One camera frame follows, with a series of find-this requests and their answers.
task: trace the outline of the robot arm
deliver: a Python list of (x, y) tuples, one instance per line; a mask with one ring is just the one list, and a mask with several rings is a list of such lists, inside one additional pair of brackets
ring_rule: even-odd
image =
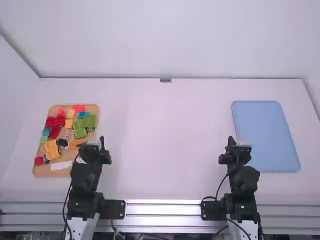
[(96, 192), (103, 164), (111, 163), (103, 136), (79, 146), (70, 172), (65, 240), (91, 240), (99, 218), (125, 217), (125, 201), (107, 200), (101, 192)]
[(229, 136), (225, 154), (219, 156), (218, 163), (227, 166), (231, 193), (226, 193), (221, 200), (201, 202), (202, 219), (227, 220), (232, 240), (261, 240), (263, 235), (255, 199), (260, 173), (246, 166), (251, 159), (251, 149), (250, 145), (237, 144)]

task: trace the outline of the wooden tray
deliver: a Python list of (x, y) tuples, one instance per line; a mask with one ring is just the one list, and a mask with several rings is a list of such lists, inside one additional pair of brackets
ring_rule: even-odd
[[(95, 104), (79, 104), (85, 106), (85, 111), (90, 112), (91, 114), (96, 115), (97, 121), (99, 120), (99, 107)], [(54, 105), (51, 107), (48, 111), (48, 117), (55, 117), (57, 116), (57, 112), (59, 108), (62, 108), (64, 112), (67, 114), (69, 109), (72, 109), (73, 107), (77, 106), (77, 104), (72, 104), (72, 105)], [(75, 113), (73, 116), (72, 121), (75, 121), (77, 119), (77, 114)], [(66, 132), (69, 128), (63, 127), (61, 129), (61, 132), (59, 133), (58, 139), (63, 139), (66, 136)], [(83, 139), (84, 141), (87, 141), (88, 139), (93, 139), (95, 138), (97, 131), (97, 127), (95, 128), (94, 131), (88, 132), (88, 135)], [(41, 143), (39, 144), (39, 148), (36, 152), (36, 157), (37, 156), (43, 156), (45, 154), (45, 144)], [(36, 166), (34, 165), (32, 168), (32, 173), (36, 177), (69, 177), (70, 176), (70, 170), (71, 167), (66, 167), (63, 169), (59, 170), (52, 170), (52, 164), (57, 164), (57, 163), (62, 163), (62, 162), (70, 162), (74, 161), (76, 155), (78, 154), (78, 149), (77, 148), (70, 148), (68, 147), (67, 149), (61, 148), (61, 156), (54, 159), (51, 163), (49, 164), (43, 164), (41, 166)]]

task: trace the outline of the blue tray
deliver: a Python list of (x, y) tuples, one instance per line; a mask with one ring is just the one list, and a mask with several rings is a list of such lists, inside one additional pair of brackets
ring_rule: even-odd
[(277, 101), (235, 101), (231, 108), (237, 140), (252, 144), (249, 166), (261, 172), (296, 172), (301, 168)]

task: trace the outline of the cork board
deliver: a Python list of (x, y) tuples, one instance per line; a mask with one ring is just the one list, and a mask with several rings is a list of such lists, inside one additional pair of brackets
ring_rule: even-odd
[[(67, 114), (69, 109), (72, 109), (76, 106), (85, 106), (85, 111), (90, 112), (92, 115), (96, 115), (96, 121), (98, 126), (99, 121), (99, 107), (95, 104), (72, 104), (72, 105), (54, 105), (51, 107), (48, 111), (47, 117), (56, 117), (58, 114), (58, 109), (63, 109), (64, 112)], [(77, 120), (77, 114), (75, 113), (72, 119), (72, 122)], [(57, 137), (57, 139), (65, 139), (66, 133), (68, 130), (73, 130), (72, 128), (66, 128), (65, 126), (61, 128), (61, 131)], [(83, 142), (93, 139), (96, 136), (97, 127), (94, 131), (89, 131), (88, 135), (86, 137), (80, 138)], [(78, 154), (78, 148), (77, 147), (67, 147), (67, 148), (60, 148), (59, 151), (61, 152), (60, 157), (50, 161), (49, 164), (43, 164), (41, 166), (33, 165), (32, 173), (36, 177), (69, 177), (70, 176), (70, 170), (71, 167), (62, 167), (67, 166), (72, 161), (75, 160), (75, 157)], [(35, 157), (37, 156), (44, 156), (45, 154), (45, 143), (40, 143), (38, 150), (35, 154)]]

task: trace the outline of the building block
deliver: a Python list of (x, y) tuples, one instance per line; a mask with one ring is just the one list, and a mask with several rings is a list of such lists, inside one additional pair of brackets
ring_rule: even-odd
[(45, 121), (45, 128), (53, 128), (56, 125), (56, 118), (54, 116), (48, 116)]
[(44, 145), (44, 150), (46, 152), (49, 152), (51, 149), (57, 149), (57, 148), (58, 148), (58, 145), (56, 140), (47, 141), (46, 144)]
[(83, 144), (85, 139), (75, 139), (69, 143), (69, 148), (76, 149), (77, 145)]
[(66, 118), (64, 116), (55, 117), (55, 126), (63, 127), (66, 124)]
[(52, 160), (60, 157), (60, 152), (59, 152), (58, 148), (52, 148), (52, 149), (50, 149), (50, 151), (45, 152), (45, 156), (48, 160), (52, 161)]
[(72, 128), (74, 130), (83, 129), (84, 128), (84, 120), (83, 119), (79, 119), (79, 120), (74, 121), (72, 123)]
[(85, 105), (75, 105), (73, 107), (76, 113), (78, 112), (85, 112), (86, 111), (86, 106)]
[(45, 144), (45, 143), (47, 142), (47, 140), (48, 140), (48, 137), (47, 137), (47, 136), (41, 136), (41, 137), (40, 137), (40, 143), (41, 143), (41, 144)]
[(94, 132), (95, 131), (95, 128), (94, 127), (87, 127), (85, 129), (87, 132)]
[(46, 155), (43, 155), (43, 163), (44, 164), (49, 164), (50, 163), (50, 160), (48, 160)]
[(58, 147), (65, 148), (65, 147), (68, 146), (68, 141), (67, 141), (66, 139), (59, 138), (59, 139), (56, 141), (56, 144), (58, 145)]
[(63, 116), (63, 117), (66, 115), (65, 111), (62, 108), (58, 109), (58, 113), (57, 114), (58, 114), (58, 116)]
[(66, 119), (64, 127), (66, 129), (71, 129), (72, 128), (72, 119)]
[(42, 136), (44, 137), (48, 137), (49, 136), (49, 133), (50, 133), (50, 128), (45, 128), (43, 131), (42, 131)]
[(41, 166), (44, 164), (44, 158), (42, 156), (37, 156), (34, 158), (34, 165)]
[(97, 126), (97, 116), (96, 115), (86, 115), (83, 117), (83, 126), (85, 128), (95, 128)]
[(82, 139), (82, 138), (86, 137), (87, 135), (88, 135), (88, 133), (85, 128), (76, 129), (74, 132), (74, 136), (77, 139)]
[(88, 111), (79, 111), (77, 117), (78, 117), (78, 119), (83, 119), (84, 116), (86, 116), (86, 115), (90, 115), (90, 112), (88, 112)]
[(74, 115), (75, 115), (75, 110), (74, 109), (69, 109), (67, 114), (66, 114), (66, 118), (67, 119), (73, 119), (74, 118)]
[(51, 129), (48, 138), (49, 139), (56, 139), (59, 136), (60, 131), (61, 131), (61, 126), (54, 126)]

